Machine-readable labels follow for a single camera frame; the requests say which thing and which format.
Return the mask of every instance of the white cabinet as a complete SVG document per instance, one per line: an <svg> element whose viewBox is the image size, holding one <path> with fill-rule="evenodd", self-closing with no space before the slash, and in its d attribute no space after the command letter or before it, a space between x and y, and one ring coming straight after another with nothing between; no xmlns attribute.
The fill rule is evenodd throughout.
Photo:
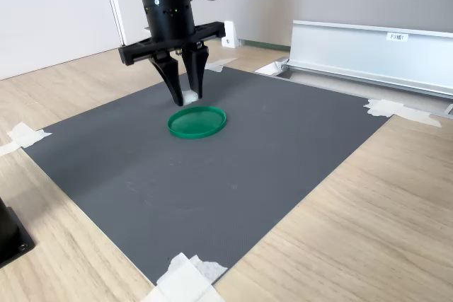
<svg viewBox="0 0 453 302"><path fill-rule="evenodd" d="M121 45L110 0L0 0L0 8L0 79Z"/></svg>

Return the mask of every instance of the gray mat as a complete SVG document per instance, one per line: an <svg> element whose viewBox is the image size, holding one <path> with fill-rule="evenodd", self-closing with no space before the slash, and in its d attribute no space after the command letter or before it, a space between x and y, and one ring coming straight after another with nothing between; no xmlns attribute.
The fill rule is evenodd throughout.
<svg viewBox="0 0 453 302"><path fill-rule="evenodd" d="M180 252L233 267L387 121L363 98L229 68L204 90L195 104L228 119L206 139L170 135L160 83L25 150L153 283Z"/></svg>

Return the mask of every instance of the white tape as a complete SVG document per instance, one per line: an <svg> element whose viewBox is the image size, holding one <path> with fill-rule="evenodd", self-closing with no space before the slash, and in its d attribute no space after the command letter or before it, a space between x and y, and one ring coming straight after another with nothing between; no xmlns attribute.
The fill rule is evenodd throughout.
<svg viewBox="0 0 453 302"><path fill-rule="evenodd" d="M167 272L143 302L224 302L211 284L226 270L198 256L188 260L181 253L171 260Z"/></svg>
<svg viewBox="0 0 453 302"><path fill-rule="evenodd" d="M207 63L206 66L205 66L205 70L211 70L211 71L215 71L215 72L222 72L222 70L224 69L224 65L225 64L228 64L229 62L232 62L232 61L234 61L236 59L237 58L220 59L220 60L217 60L214 63Z"/></svg>
<svg viewBox="0 0 453 302"><path fill-rule="evenodd" d="M368 102L369 103L364 105L364 107L369 108L368 113L373 116L390 117L392 115L397 115L407 120L413 120L414 122L428 124L434 127L442 127L437 120L430 117L429 112L407 108L403 103L395 103L384 99L369 99Z"/></svg>
<svg viewBox="0 0 453 302"><path fill-rule="evenodd" d="M265 74L266 76L272 76L277 72L282 71L281 67L276 62L270 63L266 66L263 66L261 69L256 70L257 74Z"/></svg>
<svg viewBox="0 0 453 302"><path fill-rule="evenodd" d="M44 137L50 136L51 134L44 132L44 130L35 131L26 123L20 122L10 132L8 132L8 135L13 141L6 145L0 146L0 156L11 153L20 147L28 148L37 141L40 141Z"/></svg>
<svg viewBox="0 0 453 302"><path fill-rule="evenodd" d="M192 90L183 91L183 105L189 105L198 100L198 93Z"/></svg>

